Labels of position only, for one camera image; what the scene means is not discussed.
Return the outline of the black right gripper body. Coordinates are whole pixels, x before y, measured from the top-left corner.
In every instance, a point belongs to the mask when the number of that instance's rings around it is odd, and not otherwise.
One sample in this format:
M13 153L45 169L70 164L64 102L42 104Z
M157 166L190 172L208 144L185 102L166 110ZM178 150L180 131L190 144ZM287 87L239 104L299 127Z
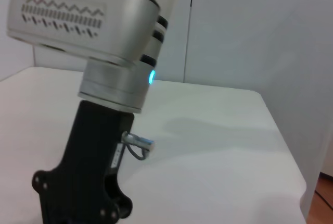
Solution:
M117 223L133 203L118 185L132 113L81 101L63 157L54 169L35 172L43 223Z

